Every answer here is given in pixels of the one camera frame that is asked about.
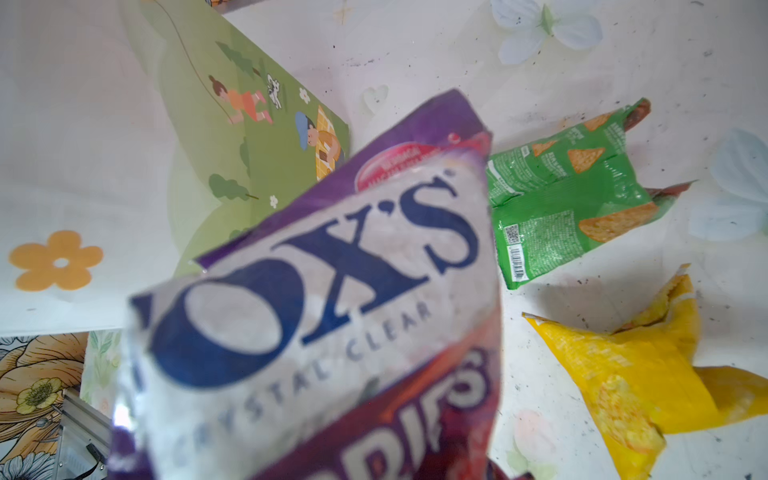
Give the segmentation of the purple pink snack bag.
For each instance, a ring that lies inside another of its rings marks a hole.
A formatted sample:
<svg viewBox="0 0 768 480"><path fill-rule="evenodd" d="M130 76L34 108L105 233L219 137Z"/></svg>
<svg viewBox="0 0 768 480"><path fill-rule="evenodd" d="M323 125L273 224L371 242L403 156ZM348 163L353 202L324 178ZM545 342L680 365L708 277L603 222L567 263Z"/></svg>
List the purple pink snack bag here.
<svg viewBox="0 0 768 480"><path fill-rule="evenodd" d="M112 479L501 479L501 287L467 98L134 294Z"/></svg>

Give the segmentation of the green snack bag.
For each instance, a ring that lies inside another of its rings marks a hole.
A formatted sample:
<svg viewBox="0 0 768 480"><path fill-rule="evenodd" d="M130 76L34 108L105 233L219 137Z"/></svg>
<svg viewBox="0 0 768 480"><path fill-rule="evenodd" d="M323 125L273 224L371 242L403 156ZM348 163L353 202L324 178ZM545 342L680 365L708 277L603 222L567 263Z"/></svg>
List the green snack bag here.
<svg viewBox="0 0 768 480"><path fill-rule="evenodd" d="M662 218L689 189L638 183L626 134L650 112L642 98L490 157L489 203L508 289Z"/></svg>

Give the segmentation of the white paper bag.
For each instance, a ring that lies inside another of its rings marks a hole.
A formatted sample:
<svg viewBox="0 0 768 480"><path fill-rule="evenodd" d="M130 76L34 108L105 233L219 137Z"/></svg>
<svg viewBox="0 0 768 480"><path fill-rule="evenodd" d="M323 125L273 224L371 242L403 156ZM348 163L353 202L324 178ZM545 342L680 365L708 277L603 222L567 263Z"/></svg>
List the white paper bag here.
<svg viewBox="0 0 768 480"><path fill-rule="evenodd" d="M211 1L1 5L1 333L118 327L282 209L344 120Z"/></svg>

